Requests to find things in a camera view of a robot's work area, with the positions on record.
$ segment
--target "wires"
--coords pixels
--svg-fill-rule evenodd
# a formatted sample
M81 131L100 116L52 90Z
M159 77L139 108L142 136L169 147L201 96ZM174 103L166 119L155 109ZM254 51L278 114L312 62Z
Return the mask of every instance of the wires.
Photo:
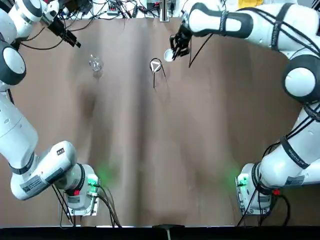
M213 36L214 34L211 33L209 35L209 37L204 41L204 43L201 45L201 47L199 48L199 50L196 52L196 54L194 55L192 61L190 61L191 59L191 49L192 49L192 45L190 43L190 58L189 58L189 68L191 67L192 63L194 62L194 60L196 59L196 57L198 56L198 54L200 53L201 49L205 46L205 44L209 41L209 39Z
M319 108L320 108L320 103L317 105L317 107L314 109L314 111L316 112ZM294 129L292 129L288 134L285 135L286 138L287 138L288 140L291 139L291 138L293 138L293 137L296 136L298 133L300 133L303 129L305 129L307 126L309 126L309 125L314 121L314 119L311 119L310 121L308 121L309 118L310 118L310 117L307 116L304 120L302 120ZM264 153L263 153L263 155L262 155L262 158L264 158L267 154L269 154L269 153L272 151L272 149L273 149L274 147L278 146L279 144L280 144L280 142L277 141L276 143L273 143L273 144L269 145L269 146L266 148L266 150L264 151ZM255 190L254 190L254 192L253 192L253 194L252 194L252 197L251 197L251 199L250 199L250 201L249 201L249 204L248 204L248 206L247 206L244 214L242 215L240 221L238 222L237 227L241 224L241 222L243 221L245 215L247 214L247 211L248 211L248 209L249 209L249 207L250 207L250 204L251 204L252 200L254 199L254 195L255 195L256 191L258 190L258 187L259 187L259 186L260 186L260 183L258 183L258 184L256 185ZM290 206L289 200L288 200L284 195L281 195L281 198L284 199L284 201L285 201L285 203L286 203L286 205L287 205L287 216L286 216L285 221L284 221L284 223L283 223L283 226L286 226L286 225L288 224L289 219L290 219L291 206ZM258 204L259 204L259 210L260 210L260 220L259 220L259 222L258 222L258 225L261 226L261 224L262 224L263 221L269 216L269 214L268 214L267 216L263 216L262 209L261 209L261 202L260 202L260 192L258 192Z
M224 7L224 10L227 11L227 6L226 6L226 1L227 0L220 0L220 1L221 1L220 3L223 2L222 7Z
M108 193L110 194L111 199L109 199L109 197L108 197L105 189L104 189L102 186L100 186L100 188L102 189L102 191L103 191L106 199L108 200L108 202L111 203L111 207L112 207L114 216L115 216L116 220L117 220L118 223L119 223L119 218L118 218L118 215L117 215L117 212L116 212L116 207L115 207L115 200L114 200L114 197L112 196L112 193L111 193L110 189L109 189L108 187L106 187Z
M64 26L66 26L66 20L64 19L64 17L61 15L63 21L64 21ZM31 39L27 39L27 41L30 41L32 39L35 39L37 36L39 36L39 34L44 30L45 28L43 28L38 34L36 34L34 37L32 37ZM64 28L64 33L63 33L63 36L61 37L61 40L54 46L51 46L51 47L46 47L46 48L38 48L38 47L34 47L34 46L29 46L29 45L26 45L24 44L23 42L20 42L20 44L22 46L25 46L26 48L29 48L29 49L34 49L34 50L51 50L51 49L54 49L56 47L58 47L64 40L64 37L66 35L66 28Z
M68 26L66 26L66 27L65 27L65 29L70 28L70 27L72 26L72 24L74 24L74 23L75 23L75 21L78 19L78 15L79 15L79 11L77 12L77 14L76 14L76 16L75 16L74 20L73 20L73 21L72 21Z
M276 20L276 17L266 11L263 11L259 8L254 8L254 7L245 7L245 8L241 8L238 11L252 11L256 14L258 14L260 17L262 17L263 19L265 19L267 22L269 22L270 24L274 25L275 22L272 22L269 18L267 18L265 15L267 15L268 17ZM299 31L298 29L296 29L295 27L291 26L290 24L286 23L285 21L281 21L281 23L285 26L287 26L289 29L291 29L294 33L300 35L301 37L303 37L305 40L307 40L315 49L311 48L310 46L308 46L307 44L305 44L304 42L300 41L299 39L295 38L294 36L292 36L291 34L289 34L287 31L283 30L282 27L280 28L280 31L283 32L288 38L290 38L291 40L295 41L296 43L304 46L305 48L309 49L311 52L313 52L314 54L316 54L318 57L320 57L320 48L308 37L306 36L303 32Z
M289 222L289 220L290 220L290 218L291 218L291 205L290 205L290 202L289 202L289 200L288 200L288 198L287 198L286 196L284 196L284 195L282 195L282 194L274 194L274 193L272 193L272 195L271 195L270 210L269 210L269 212L267 213L266 216L260 217L260 221L259 221L259 223L258 223L258 226L259 226L259 227L262 226L263 221L264 221L268 216L270 216L270 214L271 214L271 212L273 211L273 209L274 209L274 207L275 207L278 199L283 199L284 202L285 202L285 205L286 205L286 216L285 216L285 219L284 219L284 221L283 221L283 223L282 223L282 226L287 226L287 225L288 225L288 222Z
M51 47L47 47L47 48L38 48L38 47L34 47L34 46L28 46L26 44L24 44L23 42L20 42L21 45L25 46L26 48L29 49L34 49L34 50L50 50L50 49L54 49L56 47L58 47L61 43L62 43L63 39L60 40L60 42L58 42L56 45L51 46Z
M186 1L184 2L183 6L182 6L182 8L181 8L181 12L184 10L184 7L185 7L185 5L186 5L186 3L187 3L188 1L189 1L189 0L186 0Z
M61 192L60 192L59 190L56 190L56 188L55 188L54 185L51 185L51 187L52 187L52 189L53 189L56 197L58 198L58 201L59 201L59 203L60 203L60 205L61 205L61 210L64 211L64 214L65 214L66 218L67 218L72 224L74 224L74 222L72 221L71 214L70 214L70 211L69 211L69 208L68 208L68 205L67 205L67 203L66 203L66 200L65 200L64 196L62 196L62 194L61 194Z
M91 20L88 22L87 25L85 25L84 27L78 28L78 29L70 30L70 32L76 32L76 31L80 31L80 30L86 29L86 28L91 24L91 22L92 22L97 16L99 16L99 13L102 11L102 9L105 7L105 5L106 5L107 3L108 3L108 1L106 1L106 2L103 4L103 6L102 6L101 9L97 12L96 15L93 15L93 16L91 17Z
M319 113L319 111L317 111L320 108L320 103L317 105L317 107L315 109L313 109L314 112ZM296 136L298 133L300 133L302 130L304 130L307 126L309 126L314 119L311 119L310 121L308 121L310 117L307 116L304 120L302 120L294 129L292 129L288 134L285 135L285 137L289 140L291 138L293 138L294 136ZM272 149L276 146L278 146L280 144L279 141L277 141L276 143L271 144L270 146L267 147L267 149L264 151L262 158L264 158L267 154L269 154ZM287 216L285 218L285 221L283 223L283 226L286 226L288 224L288 221L290 219L290 215L291 215L291 206L289 203L289 200L286 198L286 196L284 195L276 195L275 196L276 199L271 199L271 205L270 205L270 210L269 210L269 214L267 214L266 216L263 216L262 213L262 209L261 209L261 202L260 202L260 193L258 193L258 203L259 203L259 210L260 210L260 221L258 223L259 226L262 225L263 221L271 214L274 205L277 202L278 197L283 198L286 206L287 206Z
M8 96L9 96L10 102L11 102L13 105L15 105L15 101L14 101L14 98L13 98L13 96L12 96L12 93L11 93L10 88L9 88L6 92L7 92Z
M261 16L262 18L264 18L267 22L269 22L270 24L274 25L275 22L272 22L269 18L267 18L265 15L267 15L268 17L276 20L276 17L273 16L272 14L263 11L259 8L254 8L254 7L245 7L245 8L241 8L239 11L252 11L256 14L258 14L259 16ZM320 57L320 48L308 37L306 36L303 32L299 31L298 29L296 29L295 27L291 26L290 24L286 23L285 21L281 22L283 25L287 26L289 29L291 29L294 33L296 33L297 35L300 35L301 37L303 37L305 40L307 40L311 46L314 47L314 49L305 44L304 42L302 42L301 40L297 39L296 37L292 36L291 34L289 34L287 31L285 31L282 27L280 27L280 32L284 33L288 38L290 38L291 40L295 41L296 43L302 45L304 48L309 49L311 52L313 52L314 54L316 54L318 57ZM200 50L204 47L204 45L207 43L207 41L212 37L213 33L210 34L210 36L204 41L204 43L202 44L202 46L199 48L198 52L195 54L194 58L192 59L192 61L189 61L189 68L191 67L193 61L196 59L197 55L199 54Z
M159 18L159 17L160 17L160 12L159 12L159 11L160 11L160 6L159 6L159 4L156 4L156 3L155 3L155 4L153 4L153 7L151 7L150 9L148 9L148 6L145 7L140 0L139 0L139 3L140 3L141 6L139 6L138 9L139 9L141 12L144 13L144 17L146 17L146 14L147 14L147 13L152 14L152 16L153 16L154 18L156 18L156 17ZM154 14L153 10L157 10L158 16Z
M43 27L35 36L29 38L29 39L26 39L26 40L23 40L22 42L28 42L28 41L31 41L33 39L35 39L36 37L38 37L42 32L43 30L45 30L45 27Z
M118 228L122 228L122 226L119 223L118 218L115 216L115 213L113 212L112 208L110 207L107 195L106 195L107 200L104 197L102 197L101 195L98 195L98 198L101 199L104 202L104 204L107 206L107 208L109 209L112 227L114 228L115 224L116 224L118 226Z

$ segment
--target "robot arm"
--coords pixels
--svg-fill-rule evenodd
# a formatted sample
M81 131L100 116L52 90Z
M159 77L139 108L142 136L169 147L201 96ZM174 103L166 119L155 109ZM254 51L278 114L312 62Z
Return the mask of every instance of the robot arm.
M25 61L10 44L15 39L27 38L33 23L45 21L56 35L72 46L80 46L73 34L69 35L63 24L59 25L58 10L58 1L47 5L41 0L17 0L9 13L0 9L0 153L12 171L11 191L17 199L27 200L55 184L66 190L69 208L90 215L88 210L98 205L99 193L99 181L93 169L77 163L76 150L68 141L36 155L36 130L3 95L26 75Z
M260 209L267 213L272 189L320 183L318 29L317 12L296 4L261 5L227 12L217 1L200 1L183 13L178 33L170 37L171 52L166 51L164 55L170 61L189 54L192 36L208 34L241 38L279 51L290 59L282 76L282 86L289 96L304 104L293 130L303 123L306 127L300 132L296 130L292 136L281 137L278 147L261 162L243 167L236 178L242 212L250 207L249 214L259 215Z
M55 184L66 190L69 208L91 209L98 194L98 177L89 165L77 163L76 149L70 142L59 142L36 155L36 130L2 94L0 122L0 153L12 171L11 191L17 199L27 200Z
M58 0L51 1L49 4L43 0L17 0L8 14L16 28L15 39L27 39L33 24L41 22L72 47L76 45L80 48L81 44L77 41L77 37L66 30L64 24L58 19L59 11Z

